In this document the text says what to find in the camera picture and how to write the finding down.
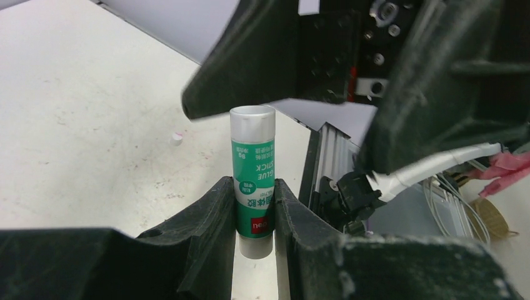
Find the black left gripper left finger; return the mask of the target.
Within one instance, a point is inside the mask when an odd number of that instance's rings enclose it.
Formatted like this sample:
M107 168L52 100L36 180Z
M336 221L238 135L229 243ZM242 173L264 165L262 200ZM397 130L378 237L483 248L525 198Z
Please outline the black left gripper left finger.
M2 299L229 299L233 180L133 238L111 228L1 231Z

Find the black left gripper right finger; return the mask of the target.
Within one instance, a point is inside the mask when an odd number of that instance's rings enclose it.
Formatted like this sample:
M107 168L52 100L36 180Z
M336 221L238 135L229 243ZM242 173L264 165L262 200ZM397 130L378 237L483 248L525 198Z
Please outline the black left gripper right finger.
M275 181L279 299L519 299L485 246L429 236L354 237Z

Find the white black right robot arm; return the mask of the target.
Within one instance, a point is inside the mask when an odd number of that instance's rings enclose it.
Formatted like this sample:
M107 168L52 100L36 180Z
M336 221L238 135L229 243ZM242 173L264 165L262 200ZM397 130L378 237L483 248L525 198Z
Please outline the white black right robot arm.
M238 230L273 227L270 103L376 111L338 179L310 208L344 231L401 191L472 159L529 143L528 1L240 1L182 94L190 119L229 113Z

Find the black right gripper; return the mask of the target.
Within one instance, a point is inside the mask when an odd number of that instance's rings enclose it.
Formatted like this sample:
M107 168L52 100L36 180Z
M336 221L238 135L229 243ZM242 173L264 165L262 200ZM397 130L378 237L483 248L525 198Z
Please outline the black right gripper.
M528 1L320 1L319 12L300 17L298 8L239 1L182 92L185 115L295 94L380 103L357 156L377 173L529 139Z

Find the green white glue stick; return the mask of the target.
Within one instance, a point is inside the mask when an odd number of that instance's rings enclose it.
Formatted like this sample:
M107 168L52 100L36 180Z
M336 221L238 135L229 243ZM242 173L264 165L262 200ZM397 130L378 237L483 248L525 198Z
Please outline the green white glue stick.
M276 111L240 106L229 116L239 250L263 259L273 250Z

